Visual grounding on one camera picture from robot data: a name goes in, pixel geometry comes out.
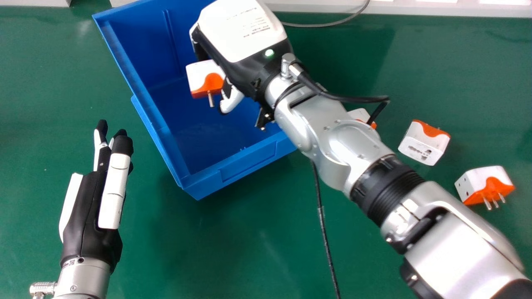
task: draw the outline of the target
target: green table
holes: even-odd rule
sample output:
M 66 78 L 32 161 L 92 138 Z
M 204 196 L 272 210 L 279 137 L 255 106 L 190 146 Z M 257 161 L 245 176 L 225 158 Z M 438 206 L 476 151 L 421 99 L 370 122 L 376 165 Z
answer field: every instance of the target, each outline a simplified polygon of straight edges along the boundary
M 25 298 L 33 281 L 57 278 L 70 174 L 91 170 L 92 129 L 105 118 L 135 141 L 109 298 L 333 298 L 307 159 L 293 153 L 200 202 L 189 197 L 91 19 L 107 8 L 104 0 L 0 8 L 0 297 Z M 473 209 L 508 236 L 529 276 L 531 27 L 529 19 L 363 15 L 334 28 L 287 30 L 330 90 L 391 96 L 378 119 L 390 148 L 414 118 L 452 135 L 434 167 L 400 155 L 427 179 L 455 194 L 464 171 L 506 168 L 517 187 L 508 203 Z M 414 298 L 398 275 L 401 257 L 377 227 L 340 192 L 324 187 L 323 197 L 344 297 Z

